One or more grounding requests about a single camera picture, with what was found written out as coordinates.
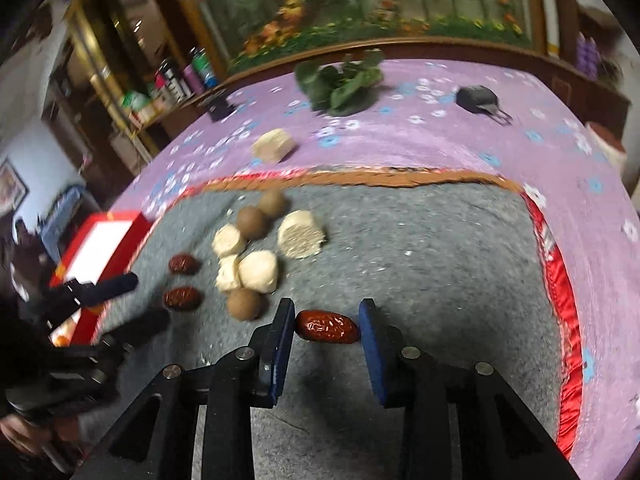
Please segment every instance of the framed picture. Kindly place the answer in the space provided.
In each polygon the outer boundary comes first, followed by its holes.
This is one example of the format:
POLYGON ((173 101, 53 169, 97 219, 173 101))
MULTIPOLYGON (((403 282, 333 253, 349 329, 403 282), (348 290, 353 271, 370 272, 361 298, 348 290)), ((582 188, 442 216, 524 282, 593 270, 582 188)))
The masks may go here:
POLYGON ((0 211, 17 210, 29 194, 29 188, 6 158, 0 164, 0 211))

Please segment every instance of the gray mat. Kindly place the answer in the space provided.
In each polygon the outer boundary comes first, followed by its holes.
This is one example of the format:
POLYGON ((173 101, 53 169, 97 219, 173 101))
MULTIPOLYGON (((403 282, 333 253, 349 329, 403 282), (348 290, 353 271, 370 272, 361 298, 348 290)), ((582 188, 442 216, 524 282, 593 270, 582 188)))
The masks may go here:
MULTIPOLYGON (((555 436, 559 329, 519 196, 480 184, 305 186, 287 194, 294 208, 314 212, 329 241, 318 256, 281 261, 280 288, 255 322, 226 314, 214 288, 218 263, 210 243, 257 194, 205 193, 164 216, 133 266, 138 290, 114 303, 107 326, 159 306, 172 286, 197 286, 206 300, 195 313, 172 314, 169 332, 131 357, 121 374, 122 402, 85 418, 90 438, 100 437, 163 365, 203 366, 246 344, 284 296, 296 310, 334 310, 352 319, 362 298, 374 298, 409 344, 451 364, 494 364, 555 436), (166 269, 169 257, 182 251, 204 261, 194 278, 166 269)), ((262 248, 276 250, 275 230, 249 251, 262 248)), ((280 402, 252 413, 256 478, 392 478, 401 424, 399 410, 376 404, 359 344, 294 336, 280 402)))

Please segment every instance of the metal screw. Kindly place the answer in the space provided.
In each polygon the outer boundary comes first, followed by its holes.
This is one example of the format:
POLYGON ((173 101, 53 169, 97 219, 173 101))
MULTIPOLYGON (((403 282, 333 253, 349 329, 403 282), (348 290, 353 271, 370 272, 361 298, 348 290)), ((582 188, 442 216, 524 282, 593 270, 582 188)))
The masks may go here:
POLYGON ((251 359, 255 355, 254 349, 250 346, 243 346, 236 350, 236 357, 241 361, 251 359))
POLYGON ((415 346, 405 346, 402 349, 402 357, 407 359, 417 359, 420 357, 420 349, 415 346))
POLYGON ((180 365, 168 365, 164 367, 164 370, 162 370, 162 375, 167 379, 175 379, 176 377, 179 377, 181 373, 182 368, 180 365))
POLYGON ((480 375, 491 375, 494 373, 494 367, 492 367, 489 363, 485 363, 484 361, 480 361, 476 363, 476 372, 480 375))
POLYGON ((98 384, 102 384, 107 380, 107 374, 102 370, 94 370, 94 373, 91 374, 91 378, 98 384))

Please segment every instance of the human hand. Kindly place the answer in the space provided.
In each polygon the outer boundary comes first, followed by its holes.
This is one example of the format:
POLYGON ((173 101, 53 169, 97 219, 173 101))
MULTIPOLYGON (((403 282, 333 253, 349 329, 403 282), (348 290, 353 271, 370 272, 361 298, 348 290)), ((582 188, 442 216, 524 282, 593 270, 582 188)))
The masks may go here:
POLYGON ((18 451, 30 455, 41 454, 42 445, 52 439, 50 429, 32 426, 18 415, 8 415, 0 420, 0 430, 18 451))

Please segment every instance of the red date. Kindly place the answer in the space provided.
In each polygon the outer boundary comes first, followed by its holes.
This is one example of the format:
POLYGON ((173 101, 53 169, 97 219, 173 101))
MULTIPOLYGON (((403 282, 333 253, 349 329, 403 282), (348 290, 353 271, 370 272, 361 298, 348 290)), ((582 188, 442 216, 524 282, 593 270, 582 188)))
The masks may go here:
POLYGON ((176 254, 169 260, 169 270, 174 274, 195 274, 200 262, 190 254, 176 254))
POLYGON ((325 310, 302 310, 296 316, 296 333, 309 341, 355 343, 360 339, 358 326, 348 317, 325 310))
POLYGON ((202 294, 192 286, 179 286, 167 292, 164 305, 175 310, 193 310, 202 303, 202 294))

